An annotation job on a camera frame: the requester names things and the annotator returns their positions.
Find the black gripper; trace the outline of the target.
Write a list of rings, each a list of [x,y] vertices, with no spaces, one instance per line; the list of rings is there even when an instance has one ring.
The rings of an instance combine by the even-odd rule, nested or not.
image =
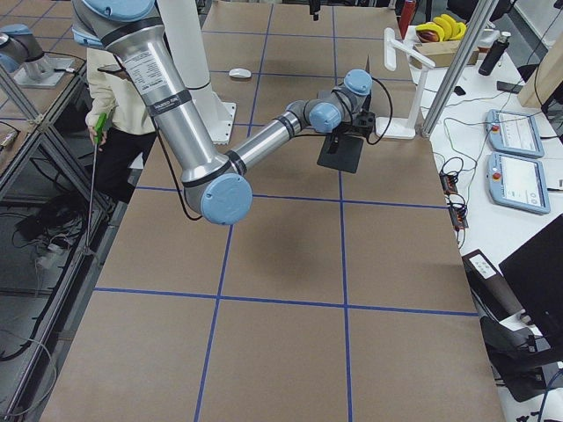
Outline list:
[[[360,137],[370,137],[376,124],[376,115],[371,111],[361,111],[356,114],[351,123],[341,124],[341,133]]]

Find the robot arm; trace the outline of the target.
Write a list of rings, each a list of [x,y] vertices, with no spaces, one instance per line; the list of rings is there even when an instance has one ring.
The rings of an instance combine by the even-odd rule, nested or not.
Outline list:
[[[353,123],[371,93],[371,75],[350,70],[320,99],[297,100],[259,132],[222,154],[187,82],[208,78],[197,10],[192,1],[75,1],[75,40],[117,56],[163,132],[183,172],[187,205],[214,224],[243,219],[252,204],[249,168],[302,130],[329,134]]]
[[[24,24],[1,28],[1,65],[13,73],[25,62],[36,62],[45,55],[32,31]]]

